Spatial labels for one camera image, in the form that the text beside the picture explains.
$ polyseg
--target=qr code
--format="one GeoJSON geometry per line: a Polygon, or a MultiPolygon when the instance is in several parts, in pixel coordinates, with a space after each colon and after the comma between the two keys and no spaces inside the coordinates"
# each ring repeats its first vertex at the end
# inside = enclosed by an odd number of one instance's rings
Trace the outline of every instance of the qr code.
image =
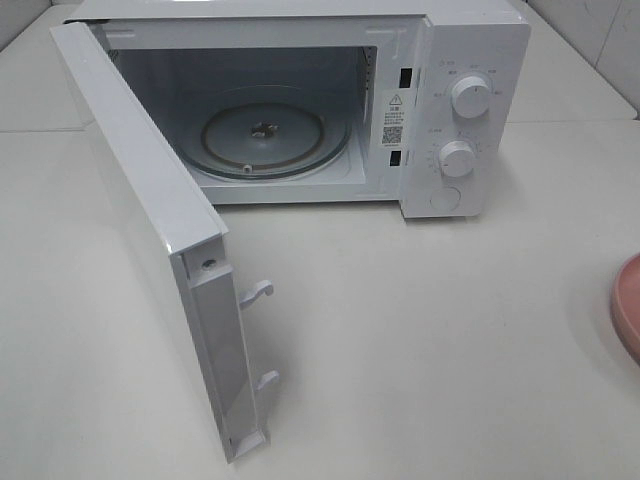
{"type": "Polygon", "coordinates": [[[402,143],[402,127],[384,127],[382,129],[382,143],[402,143]]]}

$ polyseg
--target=pink plate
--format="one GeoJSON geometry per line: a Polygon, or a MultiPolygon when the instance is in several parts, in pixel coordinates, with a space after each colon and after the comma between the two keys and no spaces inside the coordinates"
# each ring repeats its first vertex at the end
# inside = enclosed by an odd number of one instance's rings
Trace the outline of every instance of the pink plate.
{"type": "Polygon", "coordinates": [[[640,255],[625,263],[611,294],[613,324],[624,346],[640,362],[640,255]]]}

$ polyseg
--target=microwave top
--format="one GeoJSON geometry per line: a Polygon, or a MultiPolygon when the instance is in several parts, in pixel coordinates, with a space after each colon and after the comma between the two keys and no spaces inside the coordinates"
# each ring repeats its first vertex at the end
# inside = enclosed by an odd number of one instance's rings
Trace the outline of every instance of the microwave top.
{"type": "Polygon", "coordinates": [[[520,14],[506,0],[85,0],[67,22],[286,17],[429,16],[519,23],[520,14]]]}

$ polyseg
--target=open microwave door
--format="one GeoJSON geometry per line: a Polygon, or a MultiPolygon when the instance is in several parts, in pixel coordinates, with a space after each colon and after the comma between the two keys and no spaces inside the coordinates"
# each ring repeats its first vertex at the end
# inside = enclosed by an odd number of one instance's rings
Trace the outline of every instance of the open microwave door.
{"type": "Polygon", "coordinates": [[[52,34],[135,261],[168,321],[188,324],[231,462],[267,438],[278,373],[253,380],[240,310],[273,287],[260,282],[238,297],[225,256],[226,226],[90,28],[72,23],[52,34]]]}

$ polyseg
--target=microwave oven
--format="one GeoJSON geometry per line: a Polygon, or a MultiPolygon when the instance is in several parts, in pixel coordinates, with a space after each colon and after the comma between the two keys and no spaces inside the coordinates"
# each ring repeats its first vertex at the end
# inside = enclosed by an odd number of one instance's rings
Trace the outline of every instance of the microwave oven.
{"type": "Polygon", "coordinates": [[[236,293],[212,204],[477,215],[529,33],[505,0],[86,0],[52,29],[228,461],[266,441],[279,375],[251,372],[240,318],[273,286],[236,293]]]}

